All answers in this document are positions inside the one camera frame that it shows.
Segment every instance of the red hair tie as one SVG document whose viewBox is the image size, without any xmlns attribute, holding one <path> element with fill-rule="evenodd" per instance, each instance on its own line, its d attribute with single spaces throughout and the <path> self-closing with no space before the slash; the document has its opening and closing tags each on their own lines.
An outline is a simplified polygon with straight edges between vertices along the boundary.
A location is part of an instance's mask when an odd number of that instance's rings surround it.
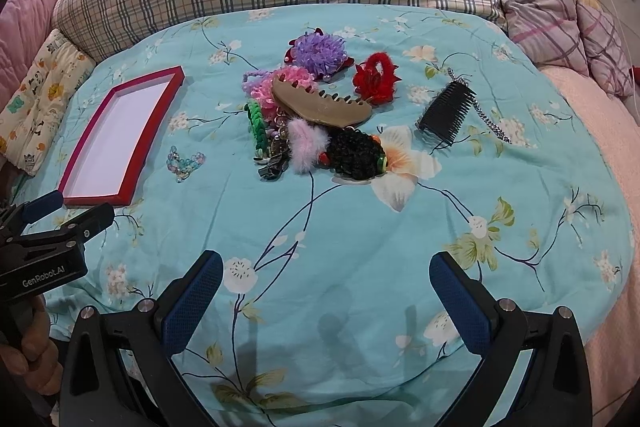
<svg viewBox="0 0 640 427">
<path fill-rule="evenodd" d="M 394 84 L 400 80 L 396 68 L 385 52 L 372 54 L 363 64 L 356 64 L 353 75 L 355 92 L 371 105 L 381 105 L 394 99 Z"/>
</svg>

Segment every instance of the red bead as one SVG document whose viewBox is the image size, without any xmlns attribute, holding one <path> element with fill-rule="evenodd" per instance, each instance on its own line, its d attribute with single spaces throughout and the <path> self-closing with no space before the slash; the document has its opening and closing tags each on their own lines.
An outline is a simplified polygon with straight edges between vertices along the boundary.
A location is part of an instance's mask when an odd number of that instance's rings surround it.
<svg viewBox="0 0 640 427">
<path fill-rule="evenodd" d="M 326 152 L 320 153 L 320 155 L 318 156 L 318 161 L 325 167 L 328 167 L 331 164 L 331 162 L 329 161 L 329 156 L 326 155 Z"/>
</svg>

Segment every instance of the silver chain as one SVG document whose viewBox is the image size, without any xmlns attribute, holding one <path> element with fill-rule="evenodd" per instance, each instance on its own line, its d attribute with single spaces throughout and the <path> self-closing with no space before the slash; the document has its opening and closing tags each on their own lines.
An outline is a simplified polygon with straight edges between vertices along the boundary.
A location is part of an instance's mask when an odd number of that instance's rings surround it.
<svg viewBox="0 0 640 427">
<path fill-rule="evenodd" d="M 453 82 L 459 82 L 460 84 L 464 84 L 468 87 L 469 83 L 464 78 L 456 78 L 451 68 L 447 68 L 447 73 L 449 73 L 449 76 L 451 77 L 451 80 L 453 80 Z M 495 136 L 497 136 L 503 142 L 511 143 L 511 139 L 480 108 L 480 104 L 478 103 L 478 99 L 476 99 L 476 97 L 473 97 L 472 103 L 480 119 L 486 124 L 489 129 L 491 129 Z"/>
</svg>

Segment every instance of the pink pom pom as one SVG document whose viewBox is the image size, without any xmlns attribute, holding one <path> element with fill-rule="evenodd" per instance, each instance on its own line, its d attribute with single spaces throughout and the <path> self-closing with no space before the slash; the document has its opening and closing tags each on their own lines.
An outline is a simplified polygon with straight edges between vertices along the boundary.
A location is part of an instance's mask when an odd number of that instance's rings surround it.
<svg viewBox="0 0 640 427">
<path fill-rule="evenodd" d="M 305 68 L 298 66 L 284 66 L 279 70 L 267 73 L 261 83 L 257 87 L 254 87 L 250 93 L 251 98 L 257 100 L 260 104 L 262 117 L 267 121 L 273 121 L 276 116 L 278 106 L 271 95 L 271 84 L 273 84 L 274 78 L 280 77 L 281 75 L 284 75 L 284 80 L 291 84 L 297 80 L 298 85 L 305 88 L 309 86 L 316 88 L 318 86 L 314 81 L 314 76 L 305 70 Z"/>
<path fill-rule="evenodd" d="M 291 165 L 297 174 L 310 172 L 318 155 L 326 149 L 329 135 L 324 127 L 311 126 L 302 118 L 294 118 L 287 125 Z"/>
</svg>

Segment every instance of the floral bed sheet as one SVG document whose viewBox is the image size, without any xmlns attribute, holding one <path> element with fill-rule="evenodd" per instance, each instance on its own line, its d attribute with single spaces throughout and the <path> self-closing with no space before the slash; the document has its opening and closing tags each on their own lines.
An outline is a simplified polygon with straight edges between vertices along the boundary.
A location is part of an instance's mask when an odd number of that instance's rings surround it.
<svg viewBox="0 0 640 427">
<path fill-rule="evenodd" d="M 257 174 L 242 74 L 276 69 L 289 40 L 316 26 L 343 37 L 356 62 L 384 50 L 399 66 L 394 101 L 362 126 L 380 136 L 388 158 L 387 172 L 369 182 L 326 170 L 289 169 L 275 182 Z M 203 250 L 218 251 L 223 285 L 174 361 L 220 425 L 436 423 L 478 362 L 430 286 L 438 251 L 496 298 L 531 311 L 569 306 L 584 341 L 622 290 L 632 227 L 590 134 L 497 26 L 440 10 L 294 6 L 159 32 L 98 65 L 18 199 L 58 186 L 111 87 L 177 64 L 186 79 L 133 204 L 87 245 L 87 276 L 52 291 L 47 304 L 52 331 L 68 337 L 83 306 L 130 309 L 161 293 Z M 449 148 L 417 133 L 425 105 L 449 82 L 447 68 L 469 79 L 511 144 L 473 109 Z M 353 73 L 323 88 L 353 95 Z M 188 177 L 169 170 L 191 157 Z M 28 232 L 79 211 L 62 209 Z M 523 360 L 520 373 L 524 367 Z M 514 378 L 494 420 L 517 386 Z"/>
</svg>

